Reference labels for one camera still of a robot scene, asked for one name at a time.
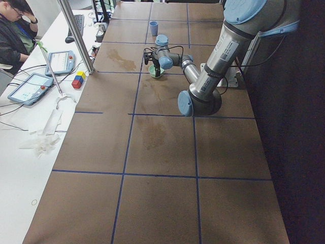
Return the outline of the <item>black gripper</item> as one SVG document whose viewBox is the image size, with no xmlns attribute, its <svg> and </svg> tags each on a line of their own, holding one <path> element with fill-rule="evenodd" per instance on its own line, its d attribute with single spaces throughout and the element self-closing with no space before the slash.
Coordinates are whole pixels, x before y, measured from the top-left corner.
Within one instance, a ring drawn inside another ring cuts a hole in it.
<svg viewBox="0 0 325 244">
<path fill-rule="evenodd" d="M 152 62 L 154 64 L 154 66 L 153 66 L 153 73 L 155 74 L 156 77 L 160 77 L 160 63 L 159 63 L 159 59 L 153 57 L 152 58 Z"/>
</svg>

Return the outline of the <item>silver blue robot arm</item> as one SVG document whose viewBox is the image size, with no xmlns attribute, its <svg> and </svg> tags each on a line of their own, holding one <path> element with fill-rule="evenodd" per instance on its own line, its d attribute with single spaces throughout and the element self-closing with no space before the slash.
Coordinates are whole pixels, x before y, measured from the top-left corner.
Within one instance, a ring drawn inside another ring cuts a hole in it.
<svg viewBox="0 0 325 244">
<path fill-rule="evenodd" d="M 188 54 L 171 53 L 168 37 L 158 35 L 152 51 L 144 52 L 145 63 L 153 61 L 156 76 L 160 69 L 179 66 L 189 89 L 178 96 L 178 108 L 184 116 L 213 115 L 222 99 L 216 90 L 220 80 L 242 50 L 256 36 L 284 35 L 299 25 L 301 1 L 226 1 L 219 40 L 200 71 Z"/>
</svg>

